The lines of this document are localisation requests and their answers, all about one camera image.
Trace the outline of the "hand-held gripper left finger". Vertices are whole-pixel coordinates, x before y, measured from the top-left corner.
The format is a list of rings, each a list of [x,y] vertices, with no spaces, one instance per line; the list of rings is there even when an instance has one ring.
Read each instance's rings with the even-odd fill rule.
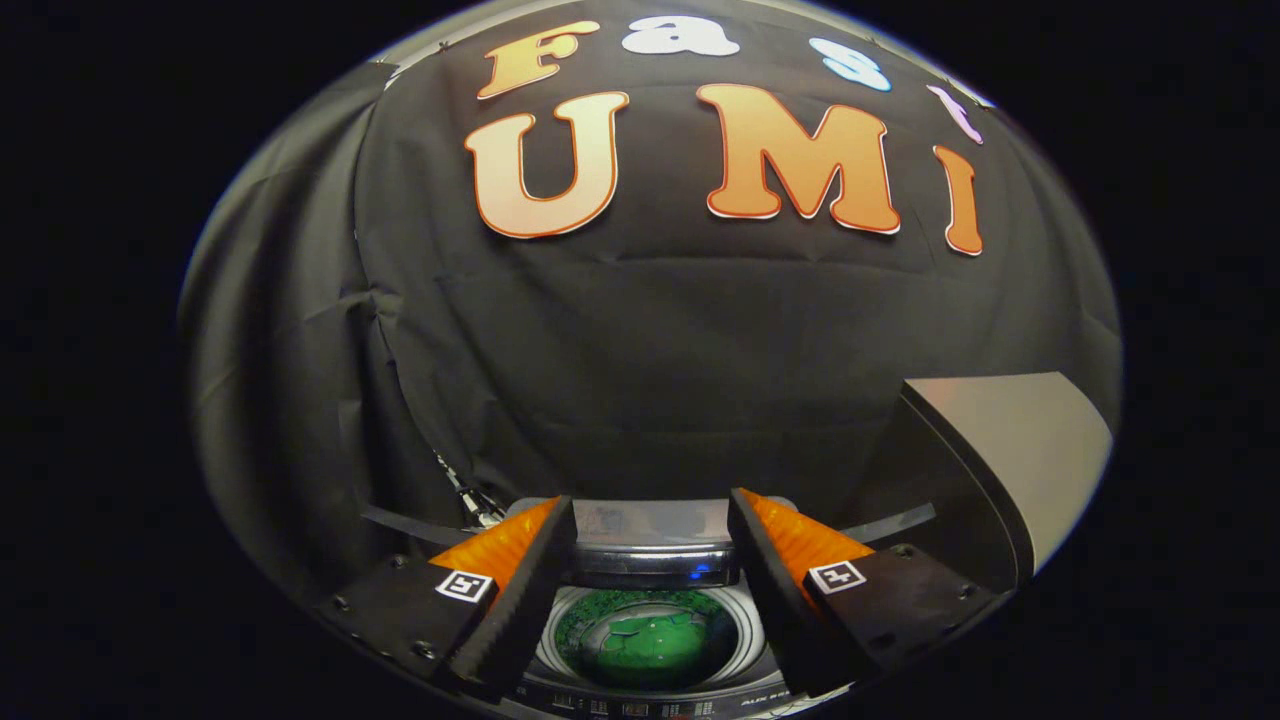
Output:
[[[431,559],[388,556],[315,612],[417,682],[498,701],[535,655],[576,539],[573,501],[556,496]]]

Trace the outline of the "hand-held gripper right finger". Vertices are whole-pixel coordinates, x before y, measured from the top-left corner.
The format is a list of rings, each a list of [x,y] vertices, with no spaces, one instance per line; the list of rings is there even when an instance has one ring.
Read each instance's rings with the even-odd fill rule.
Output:
[[[749,489],[731,491],[727,528],[796,694],[818,697],[911,666],[998,600],[914,544],[873,550]]]

